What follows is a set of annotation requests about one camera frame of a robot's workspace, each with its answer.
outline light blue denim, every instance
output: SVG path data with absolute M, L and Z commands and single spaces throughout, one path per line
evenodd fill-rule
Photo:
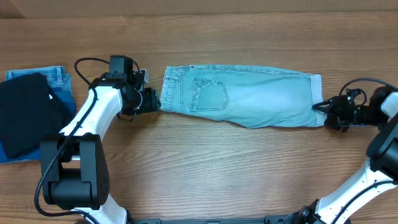
M 65 106 L 68 107 L 71 114 L 76 113 L 76 104 L 72 95 L 72 80 L 70 75 L 65 73 L 65 68 L 63 66 L 9 70 L 6 72 L 6 80 L 34 73 L 45 75 L 49 87 L 51 87 L 60 100 L 65 103 Z
M 164 111 L 230 121 L 247 128 L 323 126 L 320 75 L 249 65 L 167 67 Z

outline black cloth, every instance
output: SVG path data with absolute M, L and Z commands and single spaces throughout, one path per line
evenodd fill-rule
M 57 134 L 72 118 L 44 75 L 0 83 L 0 141 L 9 159 L 37 148 L 41 139 Z

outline blue denim stack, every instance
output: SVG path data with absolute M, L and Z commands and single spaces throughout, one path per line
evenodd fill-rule
M 6 72 L 6 80 L 23 75 L 31 75 L 33 73 L 41 73 L 42 75 L 45 75 L 47 77 L 47 83 L 49 84 L 49 87 L 51 87 L 60 100 L 64 102 L 71 114 L 76 113 L 76 104 L 72 96 L 72 80 L 70 75 L 65 73 L 65 68 L 63 66 L 10 70 Z M 17 158 L 8 159 L 0 142 L 0 163 L 37 159 L 40 159 L 39 148 L 27 154 L 21 154 Z

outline wooden table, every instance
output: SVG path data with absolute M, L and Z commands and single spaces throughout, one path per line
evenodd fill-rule
M 398 85 L 398 12 L 306 12 L 203 16 L 0 20 L 6 70 L 64 65 L 80 107 L 82 57 L 128 55 L 160 91 L 167 65 L 250 64 L 322 74 L 323 97 L 358 77 Z M 79 65 L 89 80 L 107 71 Z M 368 95 L 378 85 L 358 83 Z M 376 128 L 246 129 L 173 113 L 114 119 L 103 142 L 111 194 L 134 218 L 263 217 L 297 211 L 339 187 L 363 163 Z M 0 223 L 73 223 L 33 204 L 39 162 L 0 166 Z M 397 223 L 398 194 L 386 192 L 354 223 Z M 43 207 L 54 212 L 41 200 Z

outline jeans back pocket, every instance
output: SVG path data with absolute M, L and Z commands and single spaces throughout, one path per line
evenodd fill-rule
M 191 111 L 220 111 L 229 102 L 228 93 L 222 82 L 195 78 Z

